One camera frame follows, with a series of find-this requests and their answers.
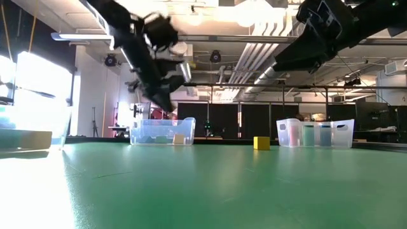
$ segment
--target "plastic storage container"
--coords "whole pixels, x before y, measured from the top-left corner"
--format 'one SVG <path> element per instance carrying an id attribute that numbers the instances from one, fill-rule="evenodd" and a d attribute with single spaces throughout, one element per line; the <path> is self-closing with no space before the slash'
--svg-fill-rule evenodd
<path id="1" fill-rule="evenodd" d="M 0 106 L 0 153 L 37 150 L 43 133 L 51 132 L 51 148 L 61 149 L 66 140 L 71 108 L 33 109 Z"/>
<path id="2" fill-rule="evenodd" d="M 277 121 L 277 130 L 281 146 L 350 148 L 352 147 L 354 120 L 301 122 L 290 118 Z"/>
<path id="3" fill-rule="evenodd" d="M 131 144 L 192 145 L 195 119 L 139 120 L 130 129 Z"/>

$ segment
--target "green table surface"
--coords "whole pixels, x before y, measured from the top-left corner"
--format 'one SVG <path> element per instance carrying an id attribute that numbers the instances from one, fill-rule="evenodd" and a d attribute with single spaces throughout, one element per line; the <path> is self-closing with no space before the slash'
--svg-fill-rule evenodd
<path id="1" fill-rule="evenodd" d="M 0 155 L 0 228 L 407 228 L 407 154 L 67 145 Z"/>

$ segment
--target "green tabletop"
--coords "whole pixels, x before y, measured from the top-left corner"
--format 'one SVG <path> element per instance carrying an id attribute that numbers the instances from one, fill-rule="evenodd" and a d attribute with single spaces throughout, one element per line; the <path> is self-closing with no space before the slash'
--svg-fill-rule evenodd
<path id="1" fill-rule="evenodd" d="M 407 228 L 403 153 L 84 143 L 0 157 L 2 229 Z"/>

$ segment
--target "ceiling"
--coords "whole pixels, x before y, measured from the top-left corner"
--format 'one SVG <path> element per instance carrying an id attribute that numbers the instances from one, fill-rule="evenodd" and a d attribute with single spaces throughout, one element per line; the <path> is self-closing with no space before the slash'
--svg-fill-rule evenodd
<path id="1" fill-rule="evenodd" d="M 12 0 L 24 10 L 35 14 L 36 1 L 38 10 L 36 15 L 44 23 L 58 32 L 62 33 L 103 33 L 88 10 L 79 2 L 79 0 Z M 244 17 L 256 17 L 257 12 L 262 9 L 245 8 L 245 15 L 230 13 L 229 8 L 217 7 L 219 0 L 168 0 L 168 1 L 148 1 L 148 0 L 117 0 L 128 8 L 132 13 L 143 16 L 152 10 L 165 11 L 165 14 L 172 16 L 172 23 L 175 27 L 186 34 L 217 34 L 217 35 L 250 35 L 253 33 L 254 26 L 242 27 L 239 25 Z M 191 14 L 190 6 L 195 5 L 198 15 Z M 194 25 L 198 19 L 202 23 Z M 382 31 L 374 37 L 388 37 L 387 31 Z M 399 38 L 407 37 L 407 33 L 402 33 Z M 218 70 L 220 66 L 235 66 L 238 62 L 246 44 L 245 43 L 191 43 L 193 45 L 194 62 L 197 67 L 193 71 Z M 110 52 L 108 44 L 101 41 L 92 41 L 89 49 L 92 49 L 100 57 L 106 56 Z M 222 63 L 210 64 L 209 57 L 213 50 L 220 50 Z M 346 49 L 339 53 L 340 58 L 335 58 L 326 66 L 318 70 L 314 75 L 308 73 L 290 73 L 288 74 L 287 84 L 333 84 L 338 82 L 338 78 L 344 80 L 345 76 L 352 71 L 364 69 L 363 73 L 367 78 L 375 75 L 372 71 L 383 68 L 384 63 L 391 58 L 407 59 L 407 47 L 405 46 L 357 46 L 353 49 Z M 253 82 L 259 74 L 253 74 L 247 83 Z M 198 81 L 217 81 L 218 77 L 214 74 L 193 73 L 193 80 Z"/>

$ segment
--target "clear container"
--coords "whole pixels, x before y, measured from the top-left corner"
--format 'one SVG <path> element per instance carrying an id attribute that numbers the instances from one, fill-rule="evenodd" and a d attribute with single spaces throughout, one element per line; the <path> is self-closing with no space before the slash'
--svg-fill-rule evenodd
<path id="1" fill-rule="evenodd" d="M 42 132 L 52 133 L 51 148 L 62 149 L 71 112 L 70 107 L 33 109 L 0 106 L 0 152 L 38 149 L 27 142 L 41 139 Z"/>
<path id="2" fill-rule="evenodd" d="M 195 119 L 138 120 L 130 129 L 131 144 L 192 145 Z"/>
<path id="3" fill-rule="evenodd" d="M 354 120 L 300 122 L 291 118 L 277 121 L 277 130 L 281 146 L 351 148 Z"/>

